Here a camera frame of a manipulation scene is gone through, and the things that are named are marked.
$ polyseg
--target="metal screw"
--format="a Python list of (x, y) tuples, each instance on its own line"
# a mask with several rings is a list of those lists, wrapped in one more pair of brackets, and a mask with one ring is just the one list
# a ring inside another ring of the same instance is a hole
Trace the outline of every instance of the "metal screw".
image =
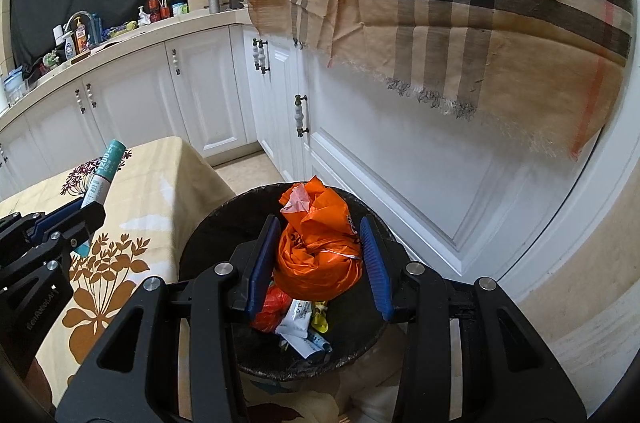
[(160, 279), (158, 277), (149, 277), (142, 284), (142, 287), (147, 291), (154, 291), (160, 287)]
[(406, 265), (406, 272), (409, 275), (422, 275), (424, 270), (424, 264), (421, 262), (410, 262)]
[(225, 276), (229, 275), (234, 270), (234, 265), (230, 262), (221, 262), (220, 264), (216, 264), (216, 267), (213, 268), (213, 271), (216, 272), (217, 275)]
[(491, 277), (482, 277), (479, 279), (478, 285), (485, 291), (493, 291), (498, 287), (498, 284), (496, 284), (495, 280)]

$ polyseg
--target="countertop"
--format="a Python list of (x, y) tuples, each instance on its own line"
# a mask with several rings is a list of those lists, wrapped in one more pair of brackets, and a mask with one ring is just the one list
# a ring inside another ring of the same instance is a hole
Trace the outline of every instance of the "countertop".
[(38, 80), (36, 88), (0, 114), (0, 130), (42, 98), (96, 67), (172, 38), (235, 24), (251, 25), (248, 9), (229, 10), (214, 15), (203, 9), (155, 22), (108, 40), (92, 50), (90, 56), (73, 66), (65, 62), (45, 74)]

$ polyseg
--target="tile floor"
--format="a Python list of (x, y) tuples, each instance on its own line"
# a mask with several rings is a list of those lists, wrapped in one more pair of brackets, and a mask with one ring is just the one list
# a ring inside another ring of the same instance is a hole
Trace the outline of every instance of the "tile floor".
[(242, 194), (256, 186), (284, 181), (264, 152), (234, 159), (214, 167), (214, 170), (236, 194)]

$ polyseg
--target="blue and white tube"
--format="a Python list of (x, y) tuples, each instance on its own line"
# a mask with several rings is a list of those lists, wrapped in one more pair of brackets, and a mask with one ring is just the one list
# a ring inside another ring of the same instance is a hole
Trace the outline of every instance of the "blue and white tube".
[[(100, 164), (98, 164), (98, 168), (96, 168), (94, 176), (91, 178), (91, 181), (89, 181), (89, 186), (82, 200), (82, 207), (88, 205), (90, 202), (104, 204), (109, 188), (111, 187), (111, 182), (116, 175), (116, 171), (120, 166), (122, 156), (124, 156), (126, 149), (126, 146), (115, 139), (109, 143), (104, 156), (102, 156), (100, 160)], [(76, 248), (75, 252), (78, 253), (80, 257), (87, 257), (89, 255), (93, 238), (94, 234), (92, 233), (86, 243)]]

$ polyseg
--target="trash can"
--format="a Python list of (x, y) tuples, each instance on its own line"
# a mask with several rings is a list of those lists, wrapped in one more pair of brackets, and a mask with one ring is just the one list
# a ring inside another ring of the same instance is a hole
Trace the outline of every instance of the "trash can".
[[(267, 215), (280, 214), (280, 196), (292, 183), (277, 183), (249, 190), (219, 206), (195, 229), (180, 259), (180, 280), (195, 278), (218, 262), (228, 260), (236, 246), (258, 238)], [(356, 226), (364, 215), (373, 215), (383, 237), (394, 240), (386, 224), (353, 194), (334, 188), (345, 200)], [(362, 278), (328, 304), (329, 330), (323, 335), (333, 350), (321, 363), (303, 359), (294, 349), (278, 345), (280, 337), (236, 324), (234, 345), (241, 371), (278, 381), (313, 377), (351, 363), (365, 353), (380, 337), (386, 322), (376, 309), (369, 278), (363, 267)]]

